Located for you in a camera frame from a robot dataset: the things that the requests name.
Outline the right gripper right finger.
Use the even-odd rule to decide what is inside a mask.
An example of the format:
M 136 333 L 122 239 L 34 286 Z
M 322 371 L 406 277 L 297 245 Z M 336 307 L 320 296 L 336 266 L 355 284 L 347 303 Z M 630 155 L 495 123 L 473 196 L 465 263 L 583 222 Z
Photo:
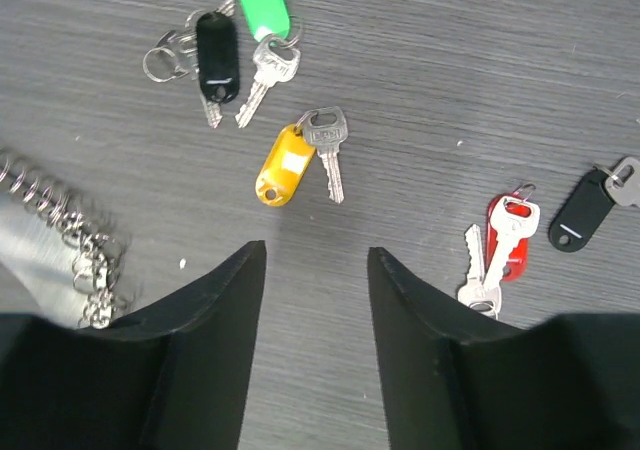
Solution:
M 394 449 L 635 449 L 639 318 L 490 319 L 369 251 L 369 298 Z

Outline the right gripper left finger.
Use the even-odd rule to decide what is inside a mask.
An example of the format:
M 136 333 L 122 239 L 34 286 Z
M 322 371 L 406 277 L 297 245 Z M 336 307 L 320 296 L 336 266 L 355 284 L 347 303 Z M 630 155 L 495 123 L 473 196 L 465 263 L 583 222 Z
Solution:
M 103 330 L 1 318 L 5 449 L 234 449 L 266 273 L 250 241 Z

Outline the metal keyring holder blue handle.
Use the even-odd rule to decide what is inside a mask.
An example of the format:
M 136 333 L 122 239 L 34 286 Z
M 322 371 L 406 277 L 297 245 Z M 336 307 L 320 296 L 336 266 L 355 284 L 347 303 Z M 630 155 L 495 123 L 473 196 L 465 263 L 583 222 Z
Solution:
M 129 305 L 116 291 L 125 252 L 82 192 L 1 148 L 1 264 L 44 317 L 73 329 L 109 327 Z

